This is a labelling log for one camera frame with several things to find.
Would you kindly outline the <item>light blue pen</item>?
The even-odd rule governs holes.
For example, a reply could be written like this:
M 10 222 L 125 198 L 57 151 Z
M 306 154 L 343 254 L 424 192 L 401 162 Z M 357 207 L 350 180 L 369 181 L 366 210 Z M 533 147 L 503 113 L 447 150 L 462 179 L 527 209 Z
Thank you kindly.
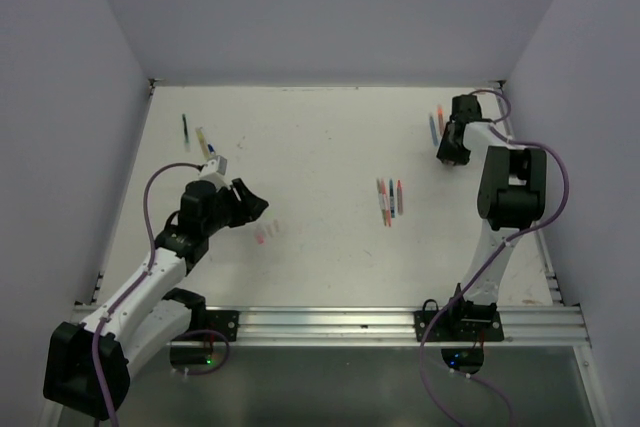
M 429 127 L 430 127 L 432 142 L 433 142 L 433 145 L 437 147 L 439 145 L 438 129 L 436 127 L 435 118 L 432 113 L 429 113 L 428 119 L 429 119 Z

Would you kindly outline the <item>blue gel pen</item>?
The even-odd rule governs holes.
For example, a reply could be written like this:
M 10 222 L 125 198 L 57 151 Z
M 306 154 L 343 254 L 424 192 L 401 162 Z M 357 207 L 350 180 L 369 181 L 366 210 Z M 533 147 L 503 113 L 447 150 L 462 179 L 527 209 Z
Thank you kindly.
M 391 178 L 388 181 L 388 192 L 389 192 L 388 193 L 388 198 L 389 198 L 390 218 L 393 219 L 393 218 L 395 218 L 396 209 L 395 209 L 394 181 Z

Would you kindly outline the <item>red highlighter pen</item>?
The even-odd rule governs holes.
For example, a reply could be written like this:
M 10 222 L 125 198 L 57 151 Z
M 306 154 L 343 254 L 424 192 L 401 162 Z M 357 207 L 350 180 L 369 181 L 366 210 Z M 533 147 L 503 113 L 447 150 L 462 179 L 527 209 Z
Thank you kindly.
M 386 184 L 384 182 L 384 179 L 380 180 L 380 186 L 381 186 L 381 192 L 382 192 L 382 197 L 383 197 L 383 203 L 384 203 L 384 208 L 385 208 L 385 217 L 386 217 L 386 225 L 387 227 L 391 227 L 391 207 L 390 207 L 390 201 L 389 201 L 389 197 L 387 194 L 387 189 L 386 189 Z

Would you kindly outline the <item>green thin pen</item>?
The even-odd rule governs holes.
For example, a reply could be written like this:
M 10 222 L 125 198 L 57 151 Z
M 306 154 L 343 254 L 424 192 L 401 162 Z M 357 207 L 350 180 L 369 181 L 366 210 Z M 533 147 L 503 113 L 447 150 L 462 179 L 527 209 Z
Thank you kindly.
M 384 201 L 384 195 L 383 195 L 382 186 L 379 178 L 376 178 L 376 187 L 378 192 L 379 206 L 380 206 L 381 212 L 384 214 L 386 212 L 386 204 Z

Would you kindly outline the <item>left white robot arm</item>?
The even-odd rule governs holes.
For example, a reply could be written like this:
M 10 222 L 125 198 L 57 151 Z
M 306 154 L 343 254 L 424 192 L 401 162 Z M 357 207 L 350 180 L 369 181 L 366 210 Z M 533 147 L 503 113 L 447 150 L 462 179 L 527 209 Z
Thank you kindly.
M 96 421 L 118 423 L 117 411 L 140 369 L 173 340 L 230 343 L 210 328 L 203 296 L 179 288 L 225 228 L 257 221 L 269 204 L 240 179 L 186 185 L 178 210 L 152 237 L 132 277 L 77 323 L 61 323 L 48 348 L 43 395 Z

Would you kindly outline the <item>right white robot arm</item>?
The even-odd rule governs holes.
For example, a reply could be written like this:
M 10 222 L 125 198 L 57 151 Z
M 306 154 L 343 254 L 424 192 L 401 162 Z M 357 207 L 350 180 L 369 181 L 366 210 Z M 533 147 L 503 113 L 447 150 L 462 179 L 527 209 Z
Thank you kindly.
M 458 167 L 473 156 L 482 163 L 476 201 L 480 238 L 452 305 L 438 321 L 461 340 L 494 322 L 502 279 L 520 234 L 541 219 L 546 207 L 545 150 L 511 144 L 483 116 L 476 95 L 458 95 L 436 157 Z

